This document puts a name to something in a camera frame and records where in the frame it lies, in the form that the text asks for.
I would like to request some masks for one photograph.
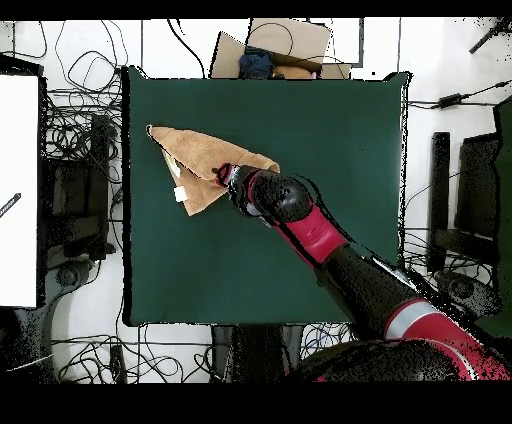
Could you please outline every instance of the power adapter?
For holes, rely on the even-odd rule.
[[[460,105],[463,99],[467,99],[468,94],[461,95],[459,93],[450,96],[441,97],[437,104],[432,106],[432,109],[445,109],[450,106]]]
[[[112,205],[119,205],[120,203],[123,203],[123,189],[119,189],[119,191],[114,195],[112,198]]]
[[[128,384],[123,346],[120,344],[114,344],[110,347],[110,372],[115,384]]]

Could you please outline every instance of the white screen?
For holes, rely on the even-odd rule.
[[[0,305],[36,306],[38,79],[0,75]]]

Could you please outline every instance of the tan towel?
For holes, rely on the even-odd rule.
[[[216,184],[216,174],[212,171],[223,163],[279,172],[279,165],[273,160],[220,138],[151,125],[146,131],[162,147],[176,187],[184,187],[187,200],[183,204],[189,216],[201,212],[227,192],[227,189]]]

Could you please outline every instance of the pen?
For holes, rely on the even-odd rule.
[[[16,193],[14,196],[12,196],[12,198],[0,209],[0,218],[4,216],[7,213],[7,211],[11,209],[14,206],[14,204],[20,199],[21,193]]]

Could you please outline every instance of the green table surface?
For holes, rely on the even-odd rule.
[[[496,316],[480,318],[477,324],[495,337],[512,338],[512,96],[494,108],[494,119],[501,140],[495,164],[499,181],[498,289],[503,309]]]
[[[310,178],[355,240],[396,263],[408,75],[366,82],[152,80],[133,67],[128,74],[128,323],[347,321],[289,245],[239,215],[227,196],[189,217],[145,127],[210,134]]]

